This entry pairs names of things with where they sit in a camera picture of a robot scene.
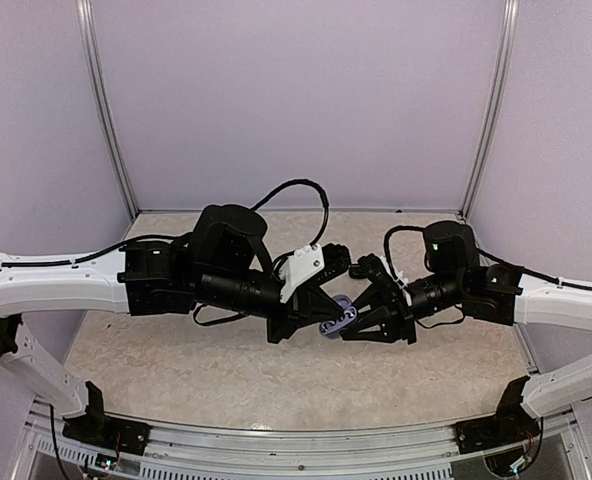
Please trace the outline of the silver grey charging case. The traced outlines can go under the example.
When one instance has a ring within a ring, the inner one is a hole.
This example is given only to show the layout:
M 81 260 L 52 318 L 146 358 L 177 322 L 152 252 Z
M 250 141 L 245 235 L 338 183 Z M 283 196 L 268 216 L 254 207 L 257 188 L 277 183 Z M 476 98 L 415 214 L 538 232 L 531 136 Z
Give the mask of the silver grey charging case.
M 320 335 L 328 340 L 340 339 L 342 333 L 358 316 L 358 311 L 348 296 L 336 295 L 333 299 L 342 308 L 342 314 L 337 318 L 327 319 L 319 324 Z

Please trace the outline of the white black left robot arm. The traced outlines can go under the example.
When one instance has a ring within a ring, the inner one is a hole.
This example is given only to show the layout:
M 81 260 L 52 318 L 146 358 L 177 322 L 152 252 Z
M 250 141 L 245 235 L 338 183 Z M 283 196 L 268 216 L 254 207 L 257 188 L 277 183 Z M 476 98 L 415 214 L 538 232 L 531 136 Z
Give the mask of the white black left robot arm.
M 23 324 L 28 312 L 187 314 L 204 304 L 265 320 L 278 343 L 340 313 L 323 285 L 350 265 L 346 247 L 310 243 L 273 260 L 265 220 L 239 205 L 206 207 L 194 228 L 143 235 L 83 256 L 0 252 L 0 364 L 97 445 L 116 434 L 100 390 L 77 379 Z

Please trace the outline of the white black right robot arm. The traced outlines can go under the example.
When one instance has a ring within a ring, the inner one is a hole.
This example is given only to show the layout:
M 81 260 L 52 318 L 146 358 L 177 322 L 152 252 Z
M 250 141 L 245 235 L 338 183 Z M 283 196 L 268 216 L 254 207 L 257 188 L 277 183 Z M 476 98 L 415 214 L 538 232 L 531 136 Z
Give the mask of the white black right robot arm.
M 425 246 L 428 276 L 406 282 L 395 271 L 392 236 L 407 226 L 388 230 L 384 255 L 359 259 L 353 271 L 370 285 L 353 306 L 351 323 L 340 330 L 345 341 L 413 343 L 422 321 L 456 308 L 463 317 L 498 325 L 554 325 L 592 332 L 592 283 L 574 283 L 493 257 L 475 242 L 473 230 L 456 221 L 438 221 L 419 228 Z M 487 433 L 499 444 L 511 442 L 527 424 L 563 407 L 592 398 L 592 353 L 545 374 L 508 384 L 489 419 Z

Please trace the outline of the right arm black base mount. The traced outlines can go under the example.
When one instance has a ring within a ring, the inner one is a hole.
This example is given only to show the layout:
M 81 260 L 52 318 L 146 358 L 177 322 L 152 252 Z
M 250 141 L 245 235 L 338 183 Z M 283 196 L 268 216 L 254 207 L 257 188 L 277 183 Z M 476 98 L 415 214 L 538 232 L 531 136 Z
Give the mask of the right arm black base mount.
M 460 454 L 469 454 L 528 440 L 541 433 L 540 419 L 531 417 L 521 406 L 522 391 L 529 379 L 512 380 L 505 388 L 493 414 L 454 425 Z

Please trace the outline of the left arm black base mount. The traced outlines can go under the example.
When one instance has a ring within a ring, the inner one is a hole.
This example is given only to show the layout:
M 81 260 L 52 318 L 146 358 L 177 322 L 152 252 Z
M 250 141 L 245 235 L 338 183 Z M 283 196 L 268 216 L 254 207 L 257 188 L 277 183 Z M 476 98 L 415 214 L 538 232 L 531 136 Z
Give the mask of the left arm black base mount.
M 78 442 L 111 449 L 116 454 L 143 456 L 152 426 L 135 420 L 107 415 L 102 391 L 85 382 L 87 403 L 81 415 L 64 420 L 63 436 Z

